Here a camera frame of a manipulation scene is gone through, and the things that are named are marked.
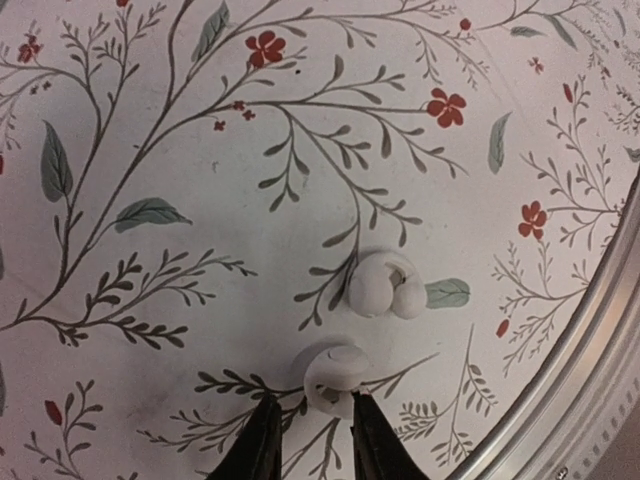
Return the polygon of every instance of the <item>floral pattern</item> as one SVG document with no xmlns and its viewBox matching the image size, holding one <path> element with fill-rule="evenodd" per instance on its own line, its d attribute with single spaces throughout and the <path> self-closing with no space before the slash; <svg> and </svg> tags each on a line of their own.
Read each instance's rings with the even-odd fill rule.
<svg viewBox="0 0 640 480">
<path fill-rule="evenodd" d="M 195 478 L 271 393 L 285 478 L 351 478 L 289 369 L 339 334 L 375 337 L 366 386 L 430 478 L 472 455 L 640 163 L 640 3 L 492 1 L 2 10 L 0 473 Z M 376 246 L 423 318 L 344 307 Z"/>
<path fill-rule="evenodd" d="M 283 38 L 276 37 L 271 30 L 267 30 L 262 32 L 257 40 L 253 36 L 247 38 L 246 44 L 250 50 L 253 50 L 249 63 L 255 68 L 262 68 L 266 63 L 282 60 L 282 50 L 287 42 Z"/>
<path fill-rule="evenodd" d="M 461 109 L 467 106 L 467 102 L 457 93 L 447 96 L 440 88 L 434 88 L 431 95 L 435 100 L 431 100 L 427 105 L 427 113 L 432 117 L 438 117 L 438 125 L 442 128 L 449 128 L 451 124 L 462 125 Z"/>
<path fill-rule="evenodd" d="M 524 222 L 518 225 L 520 235 L 528 237 L 533 233 L 536 240 L 541 240 L 544 235 L 542 227 L 547 223 L 547 212 L 540 209 L 540 202 L 536 200 L 531 205 L 523 205 L 522 218 Z"/>
</svg>

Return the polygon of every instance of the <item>curved white plastic piece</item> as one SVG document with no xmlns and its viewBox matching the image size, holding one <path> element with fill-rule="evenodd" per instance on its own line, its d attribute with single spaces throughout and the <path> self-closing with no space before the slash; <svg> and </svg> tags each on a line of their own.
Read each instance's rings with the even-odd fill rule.
<svg viewBox="0 0 640 480">
<path fill-rule="evenodd" d="M 378 317 L 389 309 L 405 320 L 427 307 L 427 291 L 415 267 L 396 252 L 377 252 L 362 260 L 349 281 L 348 302 L 363 317 Z"/>
<path fill-rule="evenodd" d="M 353 418 L 351 392 L 362 384 L 370 365 L 367 355 L 355 345 L 324 350 L 311 362 L 304 375 L 304 393 L 309 406 L 333 417 Z M 323 397 L 318 386 L 334 390 L 337 401 Z"/>
</svg>

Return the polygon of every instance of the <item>black clip jaw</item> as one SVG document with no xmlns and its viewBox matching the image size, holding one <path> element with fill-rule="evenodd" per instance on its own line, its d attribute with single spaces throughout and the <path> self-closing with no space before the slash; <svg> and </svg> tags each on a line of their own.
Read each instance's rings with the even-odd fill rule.
<svg viewBox="0 0 640 480">
<path fill-rule="evenodd" d="M 356 480 L 429 480 L 373 397 L 354 393 Z M 282 480 L 282 409 L 265 396 L 222 463 L 206 480 Z"/>
<path fill-rule="evenodd" d="M 413 462 L 369 394 L 354 393 L 353 450 L 356 480 L 429 480 Z"/>
<path fill-rule="evenodd" d="M 282 408 L 265 396 L 207 480 L 281 480 Z"/>
</svg>

